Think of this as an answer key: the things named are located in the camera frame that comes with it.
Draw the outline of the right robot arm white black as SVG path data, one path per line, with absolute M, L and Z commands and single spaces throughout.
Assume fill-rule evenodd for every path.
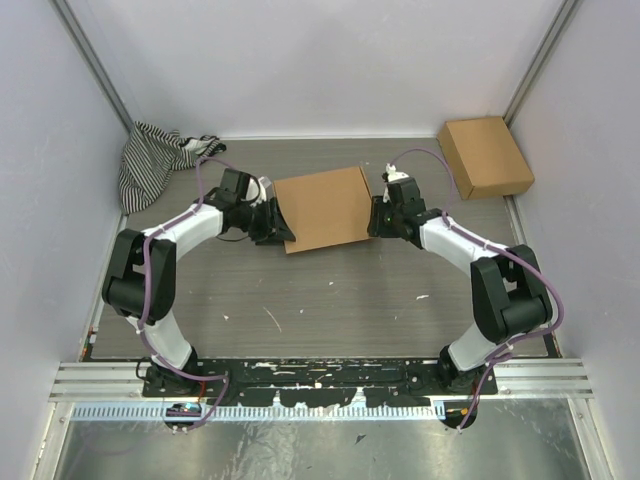
M 441 387 L 462 394 L 499 348 L 552 319 L 537 258 L 526 245 L 508 248 L 491 242 L 440 209 L 427 208 L 413 177 L 385 173 L 382 179 L 384 193 L 372 198 L 369 235 L 401 238 L 448 261 L 470 279 L 472 324 L 443 347 L 436 364 Z

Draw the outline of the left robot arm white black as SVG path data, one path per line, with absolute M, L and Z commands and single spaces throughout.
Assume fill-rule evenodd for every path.
M 265 177 L 227 168 L 220 184 L 181 214 L 142 231 L 116 237 L 102 286 L 102 299 L 135 329 L 150 355 L 149 385 L 181 397 L 215 381 L 198 364 L 195 347 L 182 334 L 173 305 L 179 260 L 231 229 L 256 245 L 294 240 Z

